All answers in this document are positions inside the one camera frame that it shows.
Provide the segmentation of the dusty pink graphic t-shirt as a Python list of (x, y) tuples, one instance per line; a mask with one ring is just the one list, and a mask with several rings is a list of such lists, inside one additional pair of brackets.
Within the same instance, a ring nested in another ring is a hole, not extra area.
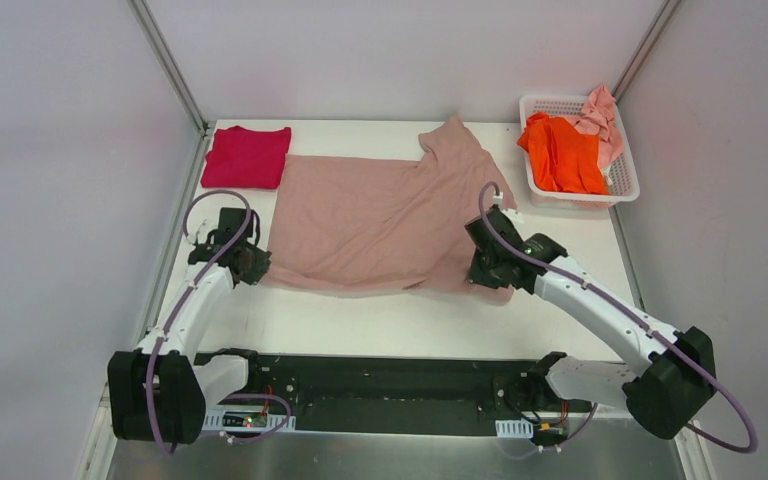
[(496, 304), (512, 288), (468, 281), (465, 226), (489, 182), (516, 205), (491, 154), (457, 117), (419, 135), (418, 161), (290, 155), (270, 222), (265, 283), (328, 293), (431, 290)]

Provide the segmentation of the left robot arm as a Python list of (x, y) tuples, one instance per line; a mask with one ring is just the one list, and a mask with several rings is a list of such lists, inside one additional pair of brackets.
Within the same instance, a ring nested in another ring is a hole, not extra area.
[(112, 429), (116, 438), (191, 444), (209, 408), (229, 395), (257, 402), (265, 378), (253, 370), (257, 352), (223, 348), (201, 357), (209, 323), (240, 284), (255, 286), (271, 264), (258, 246), (260, 220), (250, 208), (224, 207), (217, 226), (195, 242), (174, 300), (131, 351), (107, 365)]

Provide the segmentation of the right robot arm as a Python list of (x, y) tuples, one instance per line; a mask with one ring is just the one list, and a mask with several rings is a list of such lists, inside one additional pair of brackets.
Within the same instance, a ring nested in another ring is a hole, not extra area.
[(543, 410), (565, 399), (623, 408), (650, 434), (674, 438), (715, 394), (710, 337), (696, 327), (680, 331), (620, 299), (550, 237), (522, 238), (510, 213), (493, 206), (466, 224), (475, 245), (469, 280), (524, 290), (555, 305), (622, 361), (552, 352), (528, 374), (529, 400)]

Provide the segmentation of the folded red t-shirt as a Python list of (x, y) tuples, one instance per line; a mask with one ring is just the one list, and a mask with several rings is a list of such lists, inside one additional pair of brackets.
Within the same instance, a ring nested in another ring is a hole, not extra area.
[(292, 130), (217, 130), (200, 179), (203, 188), (276, 190), (282, 180)]

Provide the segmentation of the orange t-shirt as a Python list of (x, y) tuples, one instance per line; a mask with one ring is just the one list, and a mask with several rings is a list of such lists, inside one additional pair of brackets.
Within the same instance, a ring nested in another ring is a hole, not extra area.
[(535, 185), (543, 191), (608, 195), (597, 165), (598, 138), (566, 118), (538, 112), (526, 120), (517, 144), (528, 154)]

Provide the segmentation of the white plastic laundry basket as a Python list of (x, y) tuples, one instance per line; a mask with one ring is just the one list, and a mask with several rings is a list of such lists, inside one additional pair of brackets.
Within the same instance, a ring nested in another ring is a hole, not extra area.
[(526, 94), (519, 100), (531, 203), (604, 210), (640, 196), (640, 185), (614, 98)]

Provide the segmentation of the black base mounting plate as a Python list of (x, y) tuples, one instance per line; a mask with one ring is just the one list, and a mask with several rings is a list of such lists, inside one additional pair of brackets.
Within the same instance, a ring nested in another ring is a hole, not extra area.
[(249, 399), (261, 413), (296, 417), (297, 431), (491, 436), (496, 420), (555, 421), (584, 413), (529, 381), (530, 360), (457, 360), (258, 354)]

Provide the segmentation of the light pink crumpled t-shirt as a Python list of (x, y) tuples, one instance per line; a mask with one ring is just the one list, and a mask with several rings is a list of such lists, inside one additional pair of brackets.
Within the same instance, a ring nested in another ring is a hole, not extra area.
[(601, 85), (587, 96), (573, 121), (573, 126), (580, 133), (595, 135), (598, 138), (597, 165), (605, 176), (625, 149), (617, 120), (616, 100), (610, 90)]

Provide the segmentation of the aluminium frame rail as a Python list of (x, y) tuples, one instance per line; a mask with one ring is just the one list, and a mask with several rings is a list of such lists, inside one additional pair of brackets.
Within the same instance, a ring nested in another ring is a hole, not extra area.
[(600, 405), (627, 410), (672, 437), (710, 399), (711, 385), (673, 354), (641, 372), (559, 352), (539, 361), (260, 356), (228, 350), (189, 359), (117, 352), (107, 365), (115, 434), (168, 443), (205, 431), (279, 430), (487, 436), (509, 421)]

